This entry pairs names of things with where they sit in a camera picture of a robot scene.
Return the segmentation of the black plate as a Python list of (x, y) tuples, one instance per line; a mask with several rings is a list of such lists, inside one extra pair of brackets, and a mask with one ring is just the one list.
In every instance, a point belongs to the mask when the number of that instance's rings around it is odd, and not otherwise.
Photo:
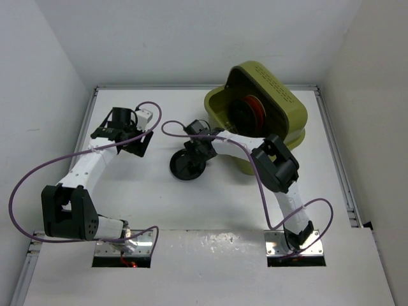
[(206, 163), (194, 164), (186, 149), (174, 153), (170, 159), (170, 171), (174, 177), (183, 181), (197, 179), (206, 168)]
[(228, 107), (228, 119), (236, 131), (244, 136), (250, 136), (254, 130), (249, 118), (250, 108), (241, 99), (233, 100)]

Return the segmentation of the orange plate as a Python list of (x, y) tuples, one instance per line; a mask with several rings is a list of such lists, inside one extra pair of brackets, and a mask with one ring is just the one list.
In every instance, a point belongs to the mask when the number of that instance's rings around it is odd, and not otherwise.
[(262, 102), (253, 95), (245, 96), (243, 100), (250, 108), (249, 122), (251, 123), (254, 132), (261, 131), (266, 120), (266, 112)]

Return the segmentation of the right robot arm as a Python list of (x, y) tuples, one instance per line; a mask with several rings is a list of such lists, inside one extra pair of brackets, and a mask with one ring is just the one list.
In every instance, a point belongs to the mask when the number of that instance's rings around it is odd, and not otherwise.
[(245, 159), (255, 166), (254, 173), (263, 186), (277, 198), (283, 216), (286, 242), (300, 250), (314, 227), (305, 212), (299, 211), (303, 203), (298, 186), (299, 164), (284, 142), (275, 134), (266, 138), (253, 138), (231, 133), (221, 128), (210, 130), (194, 120), (183, 128), (190, 136), (184, 148), (173, 156), (173, 174), (181, 180), (198, 178), (206, 163), (218, 155)]

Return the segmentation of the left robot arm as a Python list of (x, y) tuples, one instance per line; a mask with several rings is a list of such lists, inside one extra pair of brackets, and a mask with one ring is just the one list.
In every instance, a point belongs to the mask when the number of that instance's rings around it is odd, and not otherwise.
[(153, 133), (147, 131), (152, 112), (140, 107), (114, 107), (91, 134), (88, 153), (54, 186), (45, 186), (41, 204), (45, 234), (68, 240), (104, 240), (131, 254), (137, 240), (128, 222), (99, 214), (91, 194), (108, 164), (124, 150), (143, 157)]

